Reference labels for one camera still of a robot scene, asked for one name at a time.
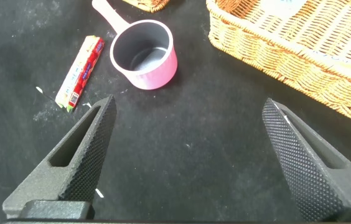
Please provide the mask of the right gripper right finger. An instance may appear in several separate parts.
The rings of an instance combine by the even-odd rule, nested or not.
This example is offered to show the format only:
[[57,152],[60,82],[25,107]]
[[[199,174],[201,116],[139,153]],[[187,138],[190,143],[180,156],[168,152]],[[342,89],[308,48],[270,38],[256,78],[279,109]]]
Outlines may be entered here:
[[262,119],[303,219],[351,222],[351,161],[271,98]]

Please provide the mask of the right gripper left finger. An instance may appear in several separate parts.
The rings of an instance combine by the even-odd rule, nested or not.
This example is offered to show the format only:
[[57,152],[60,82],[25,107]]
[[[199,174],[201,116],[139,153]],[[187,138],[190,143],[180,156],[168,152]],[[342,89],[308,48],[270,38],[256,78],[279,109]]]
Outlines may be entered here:
[[97,101],[2,204],[18,218],[27,202],[92,202],[116,121],[113,95]]

